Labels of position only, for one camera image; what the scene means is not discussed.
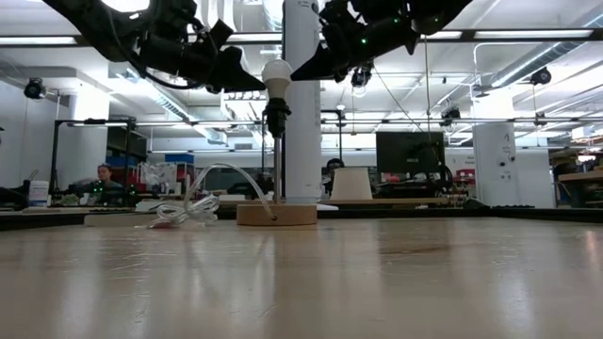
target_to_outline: white cable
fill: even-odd
[[[197,192],[197,189],[199,189],[199,187],[201,186],[201,183],[203,182],[207,173],[209,173],[209,171],[211,171],[212,169],[216,168],[228,168],[241,173],[245,177],[245,179],[247,179],[247,181],[252,184],[253,189],[255,190],[255,193],[257,193],[257,196],[259,197],[260,201],[262,202],[262,205],[264,206],[264,210],[266,211],[268,217],[272,220],[277,219],[277,217],[272,213],[272,210],[268,205],[268,201],[264,196],[264,192],[262,192],[262,189],[260,188],[260,186],[257,185],[251,175],[249,175],[243,169],[232,165],[213,164],[208,168],[204,169],[199,174],[195,182],[192,183],[192,185],[188,188],[187,195],[185,195],[185,199],[183,201],[184,207],[161,205],[157,208],[159,222],[168,221],[172,224],[180,224],[189,218],[199,221],[202,224],[216,221],[218,218],[214,214],[214,212],[216,212],[218,208],[220,208],[220,199],[218,197],[214,195],[209,195],[198,202],[195,202],[193,204],[190,203],[190,199],[195,194],[195,192]]]

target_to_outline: round wooden base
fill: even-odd
[[[271,205],[272,213],[277,217],[271,220],[261,204],[239,205],[236,207],[236,223],[240,226],[303,226],[316,225],[317,206],[309,205]]]

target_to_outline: computer monitor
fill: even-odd
[[[379,173],[442,173],[444,133],[378,132],[377,171]]]

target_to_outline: white column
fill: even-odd
[[[318,46],[316,0],[285,0],[285,59],[293,70],[309,60]],[[320,197],[320,83],[294,82],[286,101],[292,114],[286,123],[285,194],[290,203],[314,203]]]
[[[109,96],[97,89],[71,96],[70,120],[108,119]],[[106,159],[105,127],[68,127],[58,135],[57,178],[61,188],[75,181],[96,178],[96,169]]]
[[[478,199],[490,206],[521,203],[513,131],[506,122],[473,127]]]

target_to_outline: black robotic arm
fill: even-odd
[[[264,84],[246,73],[236,47],[221,50],[233,30],[218,21],[209,30],[194,17],[193,0],[151,0],[137,12],[120,12],[102,0],[43,0],[69,20],[106,59],[129,61],[142,77],[172,89],[205,86],[210,92],[264,90]],[[195,39],[189,40],[192,25]],[[148,69],[180,76],[186,86],[162,80]]]

